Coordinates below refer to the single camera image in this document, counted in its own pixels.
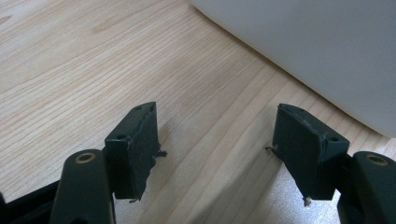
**black mount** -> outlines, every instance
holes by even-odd
[[[115,223],[113,196],[140,200],[160,151],[154,102],[133,108],[105,140],[64,163],[60,181],[13,202],[0,194],[0,223]]]
[[[338,189],[342,223],[396,223],[396,162],[360,151],[350,157],[349,141],[293,105],[279,105],[273,145],[303,194],[331,200]]]

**light wood surface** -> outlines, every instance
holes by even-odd
[[[182,0],[0,2],[0,190],[12,201],[102,148],[134,106],[156,101],[163,150],[119,223],[337,223],[336,198],[303,206],[266,155],[276,106],[300,106],[396,159],[363,126]]]

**screw hole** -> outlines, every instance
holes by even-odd
[[[380,166],[387,166],[388,165],[388,161],[378,157],[376,155],[373,154],[368,154],[366,156],[366,159],[369,160],[370,162],[374,163],[375,165],[380,165]]]
[[[93,154],[91,152],[87,152],[87,153],[83,153],[83,154],[77,156],[75,159],[75,162],[76,163],[85,163],[85,162],[92,161],[93,159],[95,159],[95,154]]]
[[[329,140],[332,141],[332,142],[338,142],[338,138],[337,137],[330,137]]]
[[[126,138],[125,134],[120,134],[117,136],[117,139],[119,139],[119,140],[124,139],[124,138]]]

